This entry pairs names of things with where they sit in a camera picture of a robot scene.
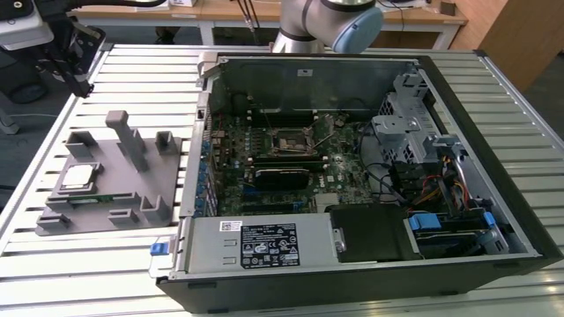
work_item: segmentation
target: gray plastic stand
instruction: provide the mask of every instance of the gray plastic stand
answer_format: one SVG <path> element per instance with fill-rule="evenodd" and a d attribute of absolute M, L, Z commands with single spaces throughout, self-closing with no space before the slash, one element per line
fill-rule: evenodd
<path fill-rule="evenodd" d="M 109 111 L 105 125 L 118 140 L 89 132 L 66 140 L 70 156 L 37 220 L 39 236 L 163 227 L 170 223 L 179 138 L 169 131 L 142 139 L 125 111 Z"/>

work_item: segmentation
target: green circuit board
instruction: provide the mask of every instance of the green circuit board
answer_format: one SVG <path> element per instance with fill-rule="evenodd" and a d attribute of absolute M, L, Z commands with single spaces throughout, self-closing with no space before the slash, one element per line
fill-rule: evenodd
<path fill-rule="evenodd" d="M 335 114 L 319 116 L 306 133 L 301 133 L 295 128 L 250 127 L 247 122 L 237 117 L 214 118 L 211 144 L 219 188 L 217 192 L 221 193 L 218 216 L 279 213 L 245 211 L 246 206 L 259 205 L 291 206 L 290 212 L 314 213 L 317 211 L 313 196 L 326 193 L 334 193 L 339 203 L 373 202 L 374 195 L 353 145 L 359 136 L 359 123 L 346 123 L 342 120 L 335 126 L 337 119 Z M 302 149 L 299 144 L 303 142 L 307 142 L 309 153 L 323 158 L 323 170 L 309 173 L 307 186 L 303 190 L 257 192 L 251 182 L 255 168 L 253 169 L 253 165 L 247 162 L 249 157 L 271 157 L 291 153 L 278 151 L 275 154 L 271 148 L 285 146 Z"/>

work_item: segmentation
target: cpu socket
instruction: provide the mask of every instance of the cpu socket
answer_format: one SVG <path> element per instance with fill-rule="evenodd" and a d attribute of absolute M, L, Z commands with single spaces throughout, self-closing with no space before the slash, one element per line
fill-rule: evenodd
<path fill-rule="evenodd" d="M 306 129 L 275 129 L 271 131 L 270 155 L 294 157 L 313 155 L 313 140 Z"/>

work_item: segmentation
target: wooden desk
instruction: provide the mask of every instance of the wooden desk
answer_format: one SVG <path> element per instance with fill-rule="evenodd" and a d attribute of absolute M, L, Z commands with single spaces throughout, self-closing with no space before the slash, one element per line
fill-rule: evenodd
<path fill-rule="evenodd" d="M 262 28 L 278 28 L 279 4 L 253 2 Z M 433 49 L 446 50 L 466 19 L 450 17 L 423 9 L 405 9 L 403 23 L 398 11 L 383 13 L 383 31 L 435 32 Z M 194 7 L 171 7 L 169 11 L 135 12 L 127 7 L 85 7 L 75 11 L 81 23 L 94 26 L 197 26 L 202 44 L 210 46 L 214 27 L 245 28 L 238 5 L 227 0 L 199 0 Z"/>

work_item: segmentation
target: white cable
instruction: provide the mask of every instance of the white cable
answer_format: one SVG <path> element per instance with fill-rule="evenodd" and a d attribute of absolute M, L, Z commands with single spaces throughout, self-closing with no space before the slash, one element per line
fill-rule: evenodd
<path fill-rule="evenodd" d="M 54 114 L 11 114 L 9 117 L 51 117 L 57 118 Z"/>

